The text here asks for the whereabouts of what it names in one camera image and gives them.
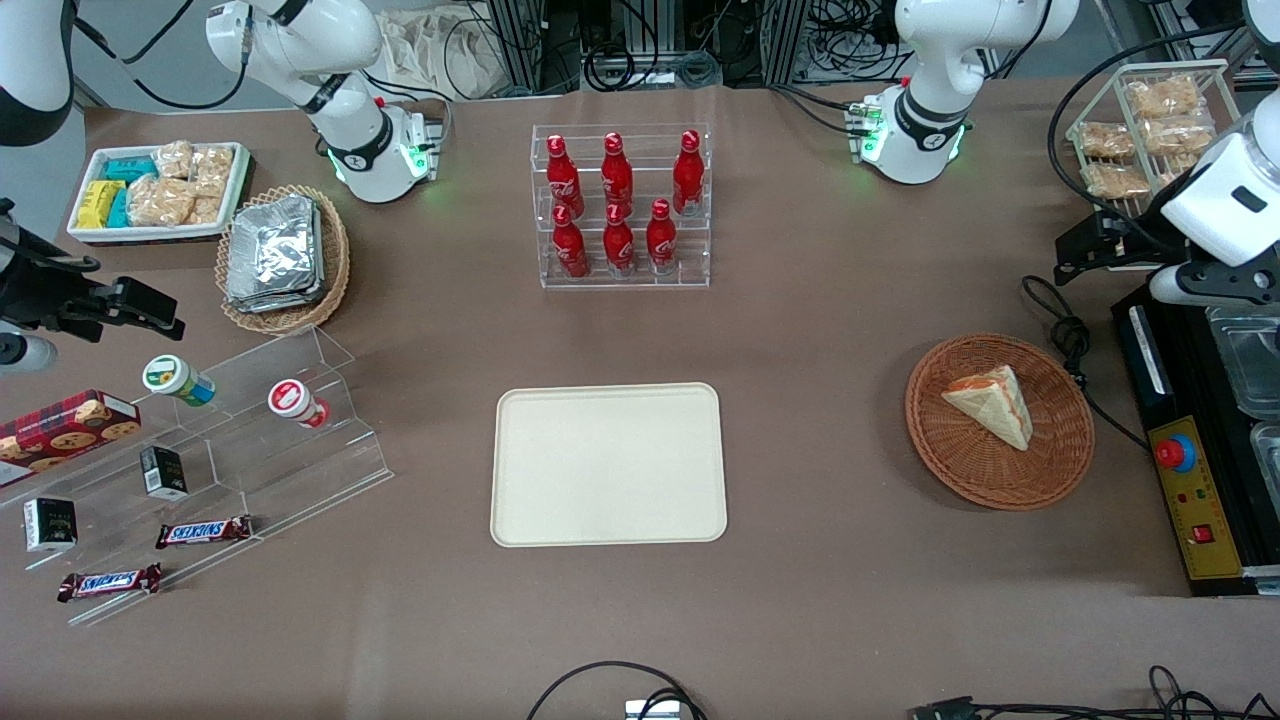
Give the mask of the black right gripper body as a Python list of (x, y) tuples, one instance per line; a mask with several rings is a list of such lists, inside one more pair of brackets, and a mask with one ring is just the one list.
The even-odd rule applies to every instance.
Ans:
[(22, 228), (3, 229), (1, 315), (22, 329), (45, 327), (73, 336), (100, 336), (119, 325), (105, 286), (90, 274), (101, 264), (74, 258)]

